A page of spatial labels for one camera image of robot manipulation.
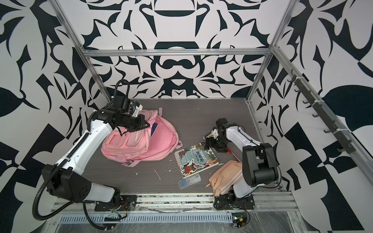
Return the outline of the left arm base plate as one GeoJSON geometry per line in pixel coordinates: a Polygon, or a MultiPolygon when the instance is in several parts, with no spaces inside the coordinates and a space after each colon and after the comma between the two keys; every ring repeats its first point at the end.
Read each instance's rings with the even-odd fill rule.
{"type": "Polygon", "coordinates": [[[136,207],[137,195],[121,195],[114,197],[109,203],[96,203],[94,211],[107,212],[115,208],[117,211],[129,211],[136,207]]]}

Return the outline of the blue Little Prince book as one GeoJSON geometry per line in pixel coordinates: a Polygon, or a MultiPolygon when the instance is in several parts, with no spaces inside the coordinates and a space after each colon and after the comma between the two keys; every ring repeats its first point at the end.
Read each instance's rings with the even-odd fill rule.
{"type": "Polygon", "coordinates": [[[155,132],[157,126],[158,126],[157,123],[154,123],[154,124],[152,125],[152,128],[151,128],[151,137],[153,136],[153,134],[154,134],[154,132],[155,132]]]}

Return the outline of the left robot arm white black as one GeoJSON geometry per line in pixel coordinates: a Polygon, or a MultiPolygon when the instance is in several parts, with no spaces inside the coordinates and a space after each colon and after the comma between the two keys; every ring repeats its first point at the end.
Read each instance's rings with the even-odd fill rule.
{"type": "Polygon", "coordinates": [[[74,203],[106,203],[109,208],[117,209],[120,203],[120,190],[111,186],[93,183],[82,176],[85,167],[102,142],[115,130],[120,136],[150,127],[145,116],[140,114],[142,105],[129,99],[129,95],[118,95],[121,84],[130,86],[125,80],[119,80],[114,95],[102,109],[93,112],[87,121],[87,129],[73,147],[54,165],[46,165],[42,170],[44,179],[32,206],[34,219],[50,219],[74,203]],[[50,195],[65,199],[68,203],[48,215],[39,212],[39,204],[44,191],[50,195]]]}

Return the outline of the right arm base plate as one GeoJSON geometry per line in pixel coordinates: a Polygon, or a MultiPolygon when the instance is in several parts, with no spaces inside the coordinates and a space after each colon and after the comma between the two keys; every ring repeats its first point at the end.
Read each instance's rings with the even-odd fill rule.
{"type": "Polygon", "coordinates": [[[233,210],[233,209],[246,209],[253,210],[255,208],[255,201],[253,196],[238,199],[235,196],[225,194],[215,197],[213,206],[217,210],[233,210]]]}

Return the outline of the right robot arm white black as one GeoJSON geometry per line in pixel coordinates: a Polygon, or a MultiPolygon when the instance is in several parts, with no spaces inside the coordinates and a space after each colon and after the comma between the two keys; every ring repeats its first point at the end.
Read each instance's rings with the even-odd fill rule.
{"type": "Polygon", "coordinates": [[[280,184],[281,170],[273,147],[253,139],[240,125],[220,118],[205,138],[206,148],[228,152],[229,142],[242,152],[242,157],[226,162],[210,177],[208,185],[214,196],[232,194],[235,199],[243,199],[260,187],[269,188],[273,182],[280,184]]]}

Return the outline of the pink school backpack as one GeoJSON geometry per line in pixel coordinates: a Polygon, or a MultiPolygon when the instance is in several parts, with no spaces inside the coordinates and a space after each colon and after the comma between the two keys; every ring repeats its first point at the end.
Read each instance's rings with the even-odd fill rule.
{"type": "Polygon", "coordinates": [[[175,127],[162,117],[163,109],[142,110],[150,127],[141,131],[125,133],[122,136],[115,129],[105,139],[101,152],[109,160],[133,168],[142,161],[159,161],[175,149],[183,146],[175,127]],[[151,137],[154,123],[158,126],[151,137]]]}

